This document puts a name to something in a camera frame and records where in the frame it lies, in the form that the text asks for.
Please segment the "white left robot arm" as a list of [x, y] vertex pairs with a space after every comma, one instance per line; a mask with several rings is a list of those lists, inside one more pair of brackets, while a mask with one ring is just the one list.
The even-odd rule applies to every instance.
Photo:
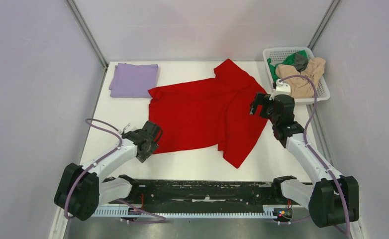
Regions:
[[83, 165], [70, 163], [63, 171], [54, 196], [54, 203], [64, 210], [68, 220], [77, 218], [85, 221], [90, 218], [98, 206], [124, 199], [134, 203], [139, 199], [138, 181], [120, 175], [111, 177], [111, 173], [131, 159], [145, 162], [159, 147], [162, 129], [151, 121], [146, 121], [141, 129], [120, 130], [104, 122], [108, 128], [96, 126], [95, 119], [85, 122], [98, 130], [109, 133], [118, 142], [102, 156]]

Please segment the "red t shirt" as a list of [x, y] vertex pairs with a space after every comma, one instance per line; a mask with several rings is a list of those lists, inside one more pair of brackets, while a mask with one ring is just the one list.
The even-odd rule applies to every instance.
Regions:
[[250, 113], [264, 88], [227, 59], [213, 78], [149, 90], [149, 120], [162, 129], [156, 153], [217, 146], [239, 168], [256, 145], [267, 120]]

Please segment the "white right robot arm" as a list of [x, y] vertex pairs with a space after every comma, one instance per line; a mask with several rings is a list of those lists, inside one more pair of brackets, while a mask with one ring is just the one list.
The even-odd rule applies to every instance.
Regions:
[[344, 176], [309, 142], [306, 130], [294, 120], [294, 99], [288, 95], [257, 93], [250, 114], [272, 123], [274, 137], [300, 163], [311, 185], [294, 176], [275, 178], [271, 197], [277, 203], [290, 199], [309, 211], [319, 228], [345, 224], [359, 219], [359, 184], [353, 176]]

